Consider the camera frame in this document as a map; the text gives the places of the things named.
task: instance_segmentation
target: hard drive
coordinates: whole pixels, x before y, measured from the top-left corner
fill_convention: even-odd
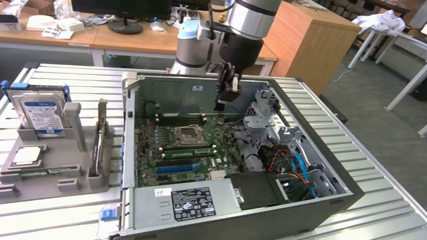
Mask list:
[[[71,102],[68,86],[13,83],[7,96],[23,129],[33,129],[40,138],[64,136],[64,128],[71,128],[64,116],[65,102]]]

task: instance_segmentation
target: slatted metal surface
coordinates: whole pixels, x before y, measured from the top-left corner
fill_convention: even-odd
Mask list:
[[[120,201],[120,164],[123,142],[123,104],[120,68],[41,64],[37,69],[24,69],[19,80],[31,84],[61,85],[67,83],[71,98],[81,103],[81,123],[91,126],[97,118],[97,100],[107,98],[107,116],[114,126],[114,149],[110,185],[107,192],[72,197],[41,199],[0,205],[0,239],[80,239],[96,240],[99,211]],[[312,232],[284,238],[407,240],[426,239],[427,214],[407,194],[399,183],[364,150],[334,114],[314,97],[303,83],[294,79],[279,79],[316,133],[322,137],[338,160],[342,162],[366,196],[350,209],[330,217]],[[19,120],[12,105],[0,101],[0,165],[17,137]],[[288,112],[282,111],[291,125]],[[118,221],[103,223],[99,236],[118,230]]]

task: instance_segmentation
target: green circuit board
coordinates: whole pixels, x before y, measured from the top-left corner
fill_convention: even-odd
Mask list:
[[[224,170],[227,174],[240,172],[238,147],[230,140],[226,142],[222,140],[224,131],[232,122],[222,125],[218,123],[219,119],[219,115],[207,116],[203,125],[187,126],[200,129],[203,141],[195,149],[192,149],[194,145],[184,145],[176,141],[176,129],[184,126],[159,126],[152,119],[138,119],[135,129],[138,187],[204,181],[210,179],[210,172],[215,170]],[[174,148],[174,151],[162,151],[160,148]],[[175,160],[191,161],[187,166],[194,166],[192,170],[171,173],[156,172],[160,162]]]

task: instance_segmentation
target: white cloth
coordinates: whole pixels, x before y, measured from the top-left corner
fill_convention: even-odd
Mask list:
[[[388,35],[396,36],[406,29],[406,22],[400,17],[395,16],[394,10],[371,16],[358,16],[358,18],[352,20],[352,23],[362,27],[359,34],[371,28]]]

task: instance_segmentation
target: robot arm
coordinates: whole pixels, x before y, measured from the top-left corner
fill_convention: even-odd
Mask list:
[[[210,21],[198,23],[196,40],[191,44],[179,40],[172,73],[179,73],[176,65],[180,65],[186,69],[180,73],[204,74],[207,62],[222,62],[216,111],[223,111],[226,104],[240,95],[243,71],[256,62],[280,3],[282,0],[235,0],[230,6],[228,25],[212,21],[212,12],[230,8],[215,10],[210,7]]]

